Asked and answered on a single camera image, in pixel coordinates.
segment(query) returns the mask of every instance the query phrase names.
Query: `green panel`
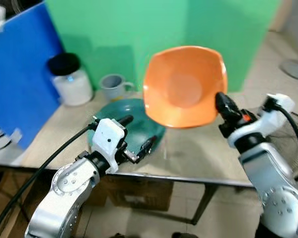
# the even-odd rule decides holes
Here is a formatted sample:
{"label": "green panel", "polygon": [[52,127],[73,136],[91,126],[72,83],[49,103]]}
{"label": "green panel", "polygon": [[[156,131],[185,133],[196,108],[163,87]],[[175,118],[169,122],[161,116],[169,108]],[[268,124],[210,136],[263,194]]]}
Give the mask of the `green panel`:
{"label": "green panel", "polygon": [[47,0],[68,52],[78,54],[93,86],[120,73],[142,87],[159,51],[181,45],[218,50],[230,91],[239,90],[280,0]]}

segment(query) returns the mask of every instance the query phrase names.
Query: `table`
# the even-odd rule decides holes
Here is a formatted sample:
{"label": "table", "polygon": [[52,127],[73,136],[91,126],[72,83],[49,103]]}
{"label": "table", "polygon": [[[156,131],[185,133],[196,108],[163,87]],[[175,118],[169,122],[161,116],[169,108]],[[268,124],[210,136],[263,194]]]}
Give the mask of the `table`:
{"label": "table", "polygon": [[[26,150],[21,166],[40,167],[64,142],[85,127],[92,115],[105,104],[102,93],[96,92],[93,100],[85,105],[61,105]],[[213,124],[199,128],[167,129],[154,153],[137,165],[122,164],[116,175],[204,184],[205,193],[190,220],[195,225],[219,186],[252,187],[237,159],[238,152],[229,148],[218,129],[221,122],[218,117]],[[87,136],[84,135],[61,152],[48,169],[57,170],[73,162],[83,150],[88,151]]]}

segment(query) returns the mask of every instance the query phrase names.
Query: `green plate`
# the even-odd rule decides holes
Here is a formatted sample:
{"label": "green plate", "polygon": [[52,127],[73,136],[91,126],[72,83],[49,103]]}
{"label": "green plate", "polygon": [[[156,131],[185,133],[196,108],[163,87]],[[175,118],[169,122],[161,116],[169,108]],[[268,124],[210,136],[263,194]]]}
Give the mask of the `green plate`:
{"label": "green plate", "polygon": [[[126,142],[127,149],[137,154],[141,145],[150,137],[156,135],[157,141],[153,150],[159,145],[165,133],[165,127],[151,120],[145,113],[144,101],[142,99],[123,99],[110,103],[96,113],[99,119],[110,118],[120,119],[127,115],[133,115],[134,120],[126,126],[128,134]],[[88,131],[88,142],[92,145],[92,130]]]}

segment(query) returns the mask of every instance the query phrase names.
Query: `table leg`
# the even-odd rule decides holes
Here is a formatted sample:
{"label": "table leg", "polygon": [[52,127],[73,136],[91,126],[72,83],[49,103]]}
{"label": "table leg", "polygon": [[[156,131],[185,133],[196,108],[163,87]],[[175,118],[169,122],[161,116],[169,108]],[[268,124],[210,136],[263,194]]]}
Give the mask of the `table leg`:
{"label": "table leg", "polygon": [[200,217],[202,216],[203,212],[205,211],[206,207],[208,206],[210,200],[212,199],[218,188],[218,185],[205,185],[205,192],[191,220],[192,225],[196,225],[198,223]]}

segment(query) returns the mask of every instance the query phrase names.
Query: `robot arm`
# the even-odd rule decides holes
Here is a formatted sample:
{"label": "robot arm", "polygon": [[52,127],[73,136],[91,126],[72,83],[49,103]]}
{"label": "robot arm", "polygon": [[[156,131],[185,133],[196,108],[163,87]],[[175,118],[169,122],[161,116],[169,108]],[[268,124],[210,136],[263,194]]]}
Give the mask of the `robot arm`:
{"label": "robot arm", "polygon": [[60,168],[52,179],[50,191],[35,210],[25,232],[26,238],[68,238],[76,223],[78,211],[100,178],[118,170],[117,160],[138,163],[156,140],[149,138],[135,155],[127,150],[124,126],[132,116],[115,121],[98,120],[93,136],[92,153],[82,152],[74,163]]}
{"label": "robot arm", "polygon": [[231,147],[240,152],[239,161],[258,192],[263,214],[256,237],[293,238],[298,235],[298,185],[293,172],[266,136],[280,128],[286,118],[273,104],[290,112],[293,101],[281,94],[268,95],[259,120],[239,110],[226,95],[218,93],[217,110],[224,119],[220,130]]}

